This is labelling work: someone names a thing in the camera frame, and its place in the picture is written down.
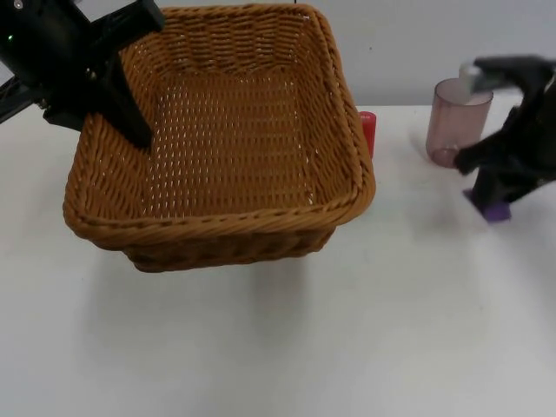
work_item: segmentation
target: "pink plastic cup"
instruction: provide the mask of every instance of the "pink plastic cup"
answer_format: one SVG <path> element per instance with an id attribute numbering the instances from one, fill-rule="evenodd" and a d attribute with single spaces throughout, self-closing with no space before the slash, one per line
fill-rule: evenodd
<path id="1" fill-rule="evenodd" d="M 427 135 L 427 153 L 434 163 L 453 168 L 458 151 L 480 140 L 492 101 L 492 91 L 469 95 L 459 78 L 438 83 Z"/>

